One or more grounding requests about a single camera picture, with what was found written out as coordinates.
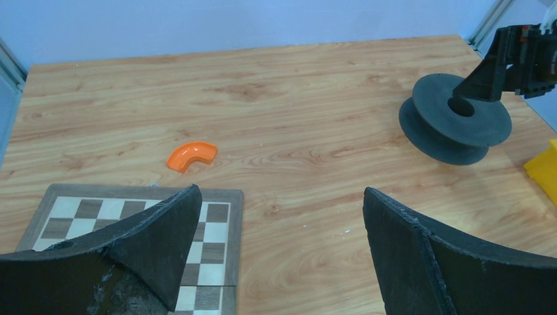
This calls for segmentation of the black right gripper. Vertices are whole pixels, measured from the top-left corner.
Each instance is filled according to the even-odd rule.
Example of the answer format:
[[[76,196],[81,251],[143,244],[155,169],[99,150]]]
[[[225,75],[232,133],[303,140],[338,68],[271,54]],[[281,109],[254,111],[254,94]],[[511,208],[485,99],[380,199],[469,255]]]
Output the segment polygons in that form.
[[[497,30],[498,54],[487,55],[454,89],[454,98],[495,102],[503,92],[524,98],[556,88],[556,35],[540,24]]]

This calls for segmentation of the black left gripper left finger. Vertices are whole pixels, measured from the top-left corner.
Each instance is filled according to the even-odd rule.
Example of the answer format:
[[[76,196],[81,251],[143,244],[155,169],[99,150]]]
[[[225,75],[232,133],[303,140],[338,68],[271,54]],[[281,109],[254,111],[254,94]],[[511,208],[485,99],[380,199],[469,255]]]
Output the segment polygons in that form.
[[[2,314],[167,314],[198,226],[197,185],[42,251],[1,255]]]

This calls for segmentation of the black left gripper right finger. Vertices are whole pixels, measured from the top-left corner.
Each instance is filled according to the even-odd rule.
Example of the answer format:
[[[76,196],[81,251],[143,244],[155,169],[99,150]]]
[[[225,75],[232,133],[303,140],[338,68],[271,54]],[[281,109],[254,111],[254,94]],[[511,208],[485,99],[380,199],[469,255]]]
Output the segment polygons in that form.
[[[363,218],[388,314],[555,314],[556,259],[477,238],[366,188]]]

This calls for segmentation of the black cable spool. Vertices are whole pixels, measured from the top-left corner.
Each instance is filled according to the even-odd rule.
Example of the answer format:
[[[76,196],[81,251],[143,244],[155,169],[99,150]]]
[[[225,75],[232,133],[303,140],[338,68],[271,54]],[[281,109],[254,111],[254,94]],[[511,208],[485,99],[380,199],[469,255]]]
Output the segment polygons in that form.
[[[433,73],[421,77],[399,109],[399,124],[415,147],[440,162],[471,165],[511,134],[512,121],[499,102],[453,96],[463,77]]]

